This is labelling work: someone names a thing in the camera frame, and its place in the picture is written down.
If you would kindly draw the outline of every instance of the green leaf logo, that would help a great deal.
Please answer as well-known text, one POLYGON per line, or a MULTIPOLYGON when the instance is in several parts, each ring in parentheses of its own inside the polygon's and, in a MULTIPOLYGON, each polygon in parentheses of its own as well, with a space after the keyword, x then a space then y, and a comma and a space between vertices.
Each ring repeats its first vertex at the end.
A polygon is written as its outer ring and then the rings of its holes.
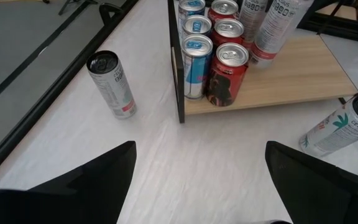
POLYGON ((307 134, 305 135, 305 138, 302 140, 302 145, 304 147, 308 147, 308 145, 309 145, 309 140, 308 140, 308 135, 307 134))
POLYGON ((346 113, 345 113, 345 119, 343 119, 343 117, 341 115, 338 115, 338 118, 339 118, 339 121, 333 122, 333 125, 338 127, 334 132, 336 132, 337 130, 345 127, 349 122, 346 113))

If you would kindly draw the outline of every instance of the black metal frame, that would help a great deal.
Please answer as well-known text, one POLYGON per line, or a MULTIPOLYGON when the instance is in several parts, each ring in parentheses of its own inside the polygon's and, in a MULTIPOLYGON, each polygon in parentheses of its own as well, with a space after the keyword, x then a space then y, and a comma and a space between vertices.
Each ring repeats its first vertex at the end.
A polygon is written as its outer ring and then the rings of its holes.
MULTIPOLYGON (((83 65, 86 63, 86 60, 90 55, 92 55, 99 46, 106 40, 110 33, 117 27, 117 25, 122 21, 126 14, 132 9, 132 7, 137 3, 138 0, 127 0, 121 7, 114 6, 112 4, 102 4, 99 7, 99 12, 102 17, 104 26, 100 31, 89 41, 89 43, 84 47, 84 49, 77 55, 77 57, 67 66, 59 78, 52 84, 52 86, 41 96, 41 98, 36 102, 36 104, 27 112, 27 114, 15 125, 15 127, 9 132, 9 134, 0 142, 0 165, 5 160, 5 158, 13 151, 13 149, 20 143, 22 138, 30 131, 33 125, 40 119, 40 117, 46 112, 49 106, 56 100, 59 94, 66 88, 70 81, 76 76, 76 74, 81 70, 83 65)), ((79 9, 84 10, 89 5, 88 2, 84 2, 79 9)), ((81 12, 77 9, 73 14, 76 16, 81 12)), ((54 38, 55 33, 61 33, 61 31, 55 31, 44 43, 48 42, 49 45, 54 38)), ((20 65, 14 72, 14 75, 10 75, 8 83, 5 83, 0 88, 0 93, 5 89, 19 74, 22 72, 36 57, 33 58, 32 55, 38 55, 39 49, 44 49, 45 47, 41 46, 37 48, 30 56, 27 58, 22 65, 20 65)))

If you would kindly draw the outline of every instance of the red can with dog image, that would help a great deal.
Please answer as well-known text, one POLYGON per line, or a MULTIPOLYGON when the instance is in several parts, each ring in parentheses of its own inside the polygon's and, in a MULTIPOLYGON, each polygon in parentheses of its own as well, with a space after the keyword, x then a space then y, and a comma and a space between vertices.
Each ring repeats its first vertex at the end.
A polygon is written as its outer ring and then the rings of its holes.
POLYGON ((248 51, 240 44, 226 43, 218 47, 206 89, 209 102, 216 106, 233 104, 248 68, 248 58, 248 51))

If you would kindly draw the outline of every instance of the white can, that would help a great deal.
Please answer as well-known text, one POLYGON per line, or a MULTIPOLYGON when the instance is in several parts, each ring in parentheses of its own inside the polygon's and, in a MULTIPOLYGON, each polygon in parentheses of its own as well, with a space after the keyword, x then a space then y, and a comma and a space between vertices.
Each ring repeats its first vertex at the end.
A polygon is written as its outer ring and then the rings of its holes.
POLYGON ((116 118, 128 118, 136 112, 134 97, 121 62, 114 52, 96 52, 88 59, 86 67, 116 118))
POLYGON ((296 29, 313 0, 274 0, 250 50, 250 63, 266 68, 296 29))
POLYGON ((266 6, 269 0, 244 0, 239 20, 244 26, 242 45, 249 50, 254 42, 258 28, 266 16, 266 6))
POLYGON ((322 157, 358 141, 358 96, 303 135, 303 152, 322 157))

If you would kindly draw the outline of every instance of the aluminum can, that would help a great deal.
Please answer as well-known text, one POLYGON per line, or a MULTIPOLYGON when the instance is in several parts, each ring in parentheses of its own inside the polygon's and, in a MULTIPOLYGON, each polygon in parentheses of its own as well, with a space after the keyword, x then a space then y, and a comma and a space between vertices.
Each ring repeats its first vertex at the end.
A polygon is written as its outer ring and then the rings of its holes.
POLYGON ((211 20, 212 26, 220 19, 235 19, 239 6, 233 0, 215 0, 212 2, 208 11, 208 19, 211 20))
POLYGON ((256 32, 266 16, 266 7, 269 0, 244 0, 239 20, 244 26, 242 45, 249 50, 254 42, 256 32))
POLYGON ((225 43, 241 44, 241 34, 243 31, 244 27, 235 19, 221 19, 217 21, 211 34, 214 49, 225 43))
POLYGON ((182 42, 185 97, 189 100, 200 100, 204 96, 212 48, 211 39, 200 34, 189 35, 182 42))
POLYGON ((267 68, 292 35, 313 0, 274 0, 250 50, 250 63, 267 68))
POLYGON ((182 40, 191 34, 203 34, 209 37, 211 35, 212 23, 205 16, 193 15, 185 19, 182 29, 182 40))
POLYGON ((213 58, 206 97, 213 105, 233 104, 248 68, 248 51, 240 44, 222 44, 213 58))
POLYGON ((96 52, 88 59, 86 67, 116 118, 128 118, 136 112, 134 97, 121 62, 114 52, 96 52))
POLYGON ((178 7, 179 18, 179 37, 183 32, 183 23, 188 16, 205 15, 205 1, 204 0, 180 0, 178 7))
POLYGON ((330 114, 299 141, 304 153, 322 157, 358 141, 358 96, 330 114))

